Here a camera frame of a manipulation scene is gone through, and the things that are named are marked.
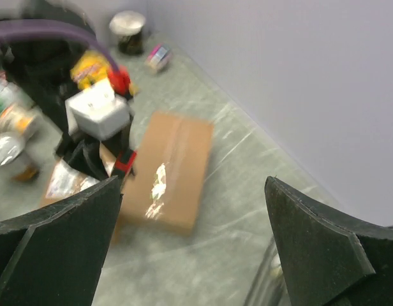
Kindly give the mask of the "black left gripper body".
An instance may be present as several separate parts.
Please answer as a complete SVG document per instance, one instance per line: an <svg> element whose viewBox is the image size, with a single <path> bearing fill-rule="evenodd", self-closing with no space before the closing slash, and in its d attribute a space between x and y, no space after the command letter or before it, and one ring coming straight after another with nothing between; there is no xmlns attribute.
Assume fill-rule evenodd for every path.
<svg viewBox="0 0 393 306"><path fill-rule="evenodd" d="M0 16L0 51L13 55L2 58L3 69L64 134L65 101L78 92L70 70L90 48L119 69L91 24L69 5L22 1L18 15Z"/></svg>

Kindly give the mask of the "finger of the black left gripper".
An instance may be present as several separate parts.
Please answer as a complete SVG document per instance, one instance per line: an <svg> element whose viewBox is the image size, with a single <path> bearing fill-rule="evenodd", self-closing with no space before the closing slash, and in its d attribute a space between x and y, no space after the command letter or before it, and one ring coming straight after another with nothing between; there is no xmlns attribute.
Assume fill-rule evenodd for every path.
<svg viewBox="0 0 393 306"><path fill-rule="evenodd" d="M80 140L67 147L67 164L85 175L105 180L108 173L100 157L100 143Z"/></svg>

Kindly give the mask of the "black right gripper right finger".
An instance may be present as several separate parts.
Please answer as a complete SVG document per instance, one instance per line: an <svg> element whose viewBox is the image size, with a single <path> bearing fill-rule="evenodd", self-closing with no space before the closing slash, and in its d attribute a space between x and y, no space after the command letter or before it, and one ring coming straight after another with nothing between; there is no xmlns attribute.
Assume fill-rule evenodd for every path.
<svg viewBox="0 0 393 306"><path fill-rule="evenodd" d="M393 305L393 228L340 212L276 177L264 191L292 305Z"/></svg>

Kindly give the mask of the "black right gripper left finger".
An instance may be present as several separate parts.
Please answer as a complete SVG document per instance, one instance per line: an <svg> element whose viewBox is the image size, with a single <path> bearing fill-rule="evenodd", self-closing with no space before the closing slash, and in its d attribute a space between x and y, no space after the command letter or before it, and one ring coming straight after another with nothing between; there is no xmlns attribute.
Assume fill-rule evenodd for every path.
<svg viewBox="0 0 393 306"><path fill-rule="evenodd" d="M0 221L0 305L91 305L120 207L110 177Z"/></svg>

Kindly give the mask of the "labelled cardboard express box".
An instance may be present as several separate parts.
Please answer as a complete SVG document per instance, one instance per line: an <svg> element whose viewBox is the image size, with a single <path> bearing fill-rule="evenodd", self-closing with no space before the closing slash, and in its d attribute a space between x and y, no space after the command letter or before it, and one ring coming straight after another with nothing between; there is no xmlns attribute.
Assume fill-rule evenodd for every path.
<svg viewBox="0 0 393 306"><path fill-rule="evenodd" d="M72 169L63 159L57 161L38 208L77 194L99 183L99 180Z"/></svg>

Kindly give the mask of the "plain taped cardboard box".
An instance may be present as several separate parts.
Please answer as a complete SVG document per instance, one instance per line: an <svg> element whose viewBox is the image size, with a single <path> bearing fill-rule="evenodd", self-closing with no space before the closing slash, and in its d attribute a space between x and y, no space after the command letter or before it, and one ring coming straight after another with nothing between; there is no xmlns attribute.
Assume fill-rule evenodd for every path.
<svg viewBox="0 0 393 306"><path fill-rule="evenodd" d="M119 218L190 236L212 148L212 122L154 112L122 187Z"/></svg>

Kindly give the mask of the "red black box cutter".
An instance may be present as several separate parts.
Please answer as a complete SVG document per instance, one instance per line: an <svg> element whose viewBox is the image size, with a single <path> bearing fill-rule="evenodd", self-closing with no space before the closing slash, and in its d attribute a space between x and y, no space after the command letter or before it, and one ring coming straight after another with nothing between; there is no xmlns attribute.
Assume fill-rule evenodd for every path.
<svg viewBox="0 0 393 306"><path fill-rule="evenodd" d="M115 163L112 170L112 175L117 176L123 181L127 176L135 176L135 169L133 167L134 161L137 157L137 152L131 149L122 151Z"/></svg>

